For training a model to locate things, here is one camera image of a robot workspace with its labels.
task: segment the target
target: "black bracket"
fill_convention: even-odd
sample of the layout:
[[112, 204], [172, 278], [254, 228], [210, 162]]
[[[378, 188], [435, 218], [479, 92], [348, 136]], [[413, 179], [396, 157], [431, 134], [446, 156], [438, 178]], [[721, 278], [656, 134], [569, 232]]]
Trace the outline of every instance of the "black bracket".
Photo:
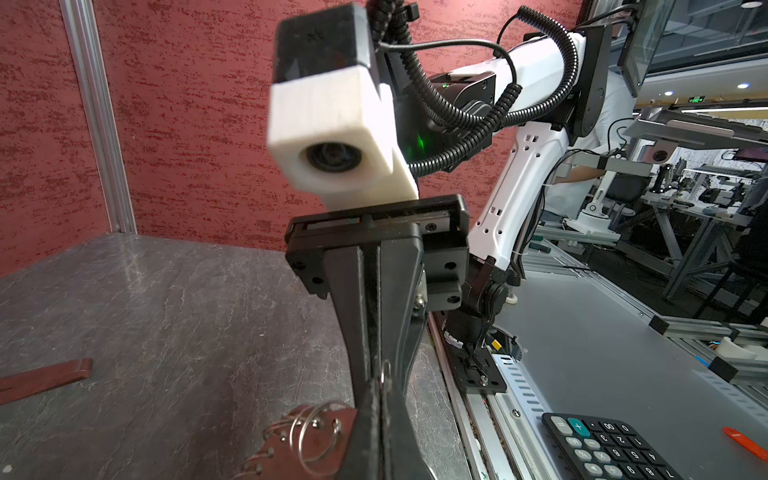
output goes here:
[[459, 195], [291, 220], [286, 259], [333, 298], [358, 409], [337, 478], [431, 478], [406, 389], [426, 313], [461, 304], [468, 227]]

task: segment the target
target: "orange object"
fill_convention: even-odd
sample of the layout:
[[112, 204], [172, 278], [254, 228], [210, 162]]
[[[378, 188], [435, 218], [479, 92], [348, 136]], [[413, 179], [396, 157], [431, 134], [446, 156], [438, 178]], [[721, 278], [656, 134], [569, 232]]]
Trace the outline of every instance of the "orange object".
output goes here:
[[749, 452], [753, 453], [757, 458], [764, 462], [768, 462], [768, 452], [765, 451], [760, 445], [753, 442], [750, 437], [744, 435], [736, 429], [731, 427], [723, 427], [723, 431], [726, 435], [731, 437], [736, 443], [743, 446]]

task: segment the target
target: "calculator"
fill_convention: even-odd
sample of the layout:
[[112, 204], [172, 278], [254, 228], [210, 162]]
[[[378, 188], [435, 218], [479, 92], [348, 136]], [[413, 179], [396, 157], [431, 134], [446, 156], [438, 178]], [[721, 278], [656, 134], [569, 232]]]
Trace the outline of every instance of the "calculator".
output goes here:
[[564, 413], [541, 421], [580, 480], [683, 480], [626, 422]]

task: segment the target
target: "gray table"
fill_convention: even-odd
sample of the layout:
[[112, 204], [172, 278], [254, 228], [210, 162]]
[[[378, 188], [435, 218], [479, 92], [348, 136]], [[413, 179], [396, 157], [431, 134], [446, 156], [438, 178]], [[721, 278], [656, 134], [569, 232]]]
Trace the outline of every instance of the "gray table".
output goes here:
[[741, 394], [648, 327], [647, 307], [549, 257], [526, 257], [519, 301], [496, 323], [519, 336], [550, 407], [628, 422], [686, 480], [768, 478], [768, 464], [723, 434], [733, 427], [768, 447], [766, 413], [740, 407]]
[[[229, 478], [294, 406], [352, 401], [333, 305], [278, 252], [110, 235], [0, 280], [0, 376], [82, 356], [0, 406], [3, 479]], [[407, 404], [438, 480], [469, 478], [429, 336]]]

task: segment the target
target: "workbench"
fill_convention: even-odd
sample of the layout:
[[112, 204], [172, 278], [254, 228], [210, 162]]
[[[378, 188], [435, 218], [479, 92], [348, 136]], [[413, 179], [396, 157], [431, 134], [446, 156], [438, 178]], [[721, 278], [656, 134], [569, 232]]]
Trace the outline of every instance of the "workbench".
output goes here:
[[[0, 280], [0, 376], [90, 379], [0, 406], [3, 478], [229, 478], [300, 404], [352, 403], [330, 300], [283, 254], [113, 234]], [[439, 480], [469, 478], [429, 335], [407, 406]]]

